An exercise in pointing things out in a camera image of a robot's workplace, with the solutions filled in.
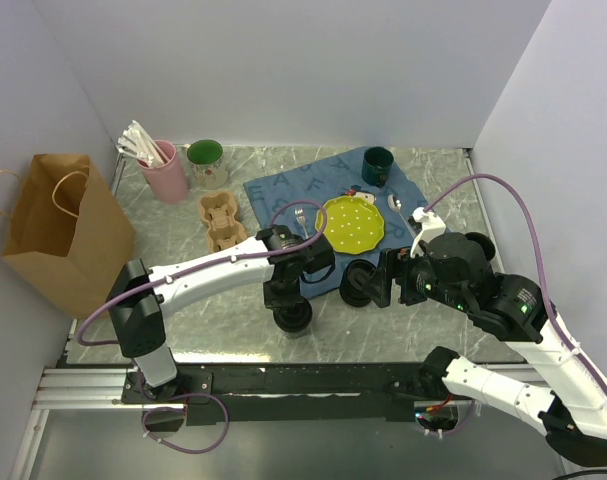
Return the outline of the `dark translucent takeout cup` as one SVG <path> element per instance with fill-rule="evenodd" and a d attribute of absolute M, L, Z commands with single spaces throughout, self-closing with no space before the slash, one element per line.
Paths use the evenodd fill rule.
<path fill-rule="evenodd" d="M 306 334 L 312 322 L 313 310 L 308 300 L 273 311 L 273 319 L 282 333 L 291 339 Z"/>

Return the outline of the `stack of black lids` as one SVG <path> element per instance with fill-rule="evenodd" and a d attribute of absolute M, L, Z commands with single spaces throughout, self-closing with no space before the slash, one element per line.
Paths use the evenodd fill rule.
<path fill-rule="evenodd" d="M 363 308 L 373 302 L 364 285 L 374 276 L 377 267 L 363 259 L 352 260 L 344 269 L 339 285 L 339 295 L 349 306 Z"/>

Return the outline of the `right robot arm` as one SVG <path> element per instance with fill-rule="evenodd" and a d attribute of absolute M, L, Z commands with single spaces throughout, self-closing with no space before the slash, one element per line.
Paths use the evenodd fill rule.
<path fill-rule="evenodd" d="M 545 310 L 539 286 L 494 272 L 492 245 L 481 234 L 444 233 L 420 248 L 417 257 L 402 249 L 383 251 L 362 283 L 364 294 L 385 308 L 392 286 L 399 285 L 402 304 L 433 300 L 456 309 L 516 351 L 546 382 L 537 387 L 517 381 L 437 347 L 421 366 L 422 391 L 435 399 L 450 392 L 482 402 L 537 430 L 565 459 L 607 466 L 607 387 L 600 387 L 605 380 L 591 378 L 560 316 Z"/>

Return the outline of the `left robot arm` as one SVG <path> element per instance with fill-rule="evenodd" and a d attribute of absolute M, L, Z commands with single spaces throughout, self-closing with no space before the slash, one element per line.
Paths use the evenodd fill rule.
<path fill-rule="evenodd" d="M 166 342 L 165 318 L 200 300 L 261 283 L 264 306 L 277 327 L 299 335 L 312 320 L 311 304 L 300 291 L 304 276 L 334 268 L 334 250 L 323 234 L 303 240 L 277 225 L 180 264 L 148 269 L 140 260 L 128 262 L 110 291 L 108 312 L 121 354 L 138 367 L 147 392 L 168 402 L 180 393 L 182 379 Z"/>

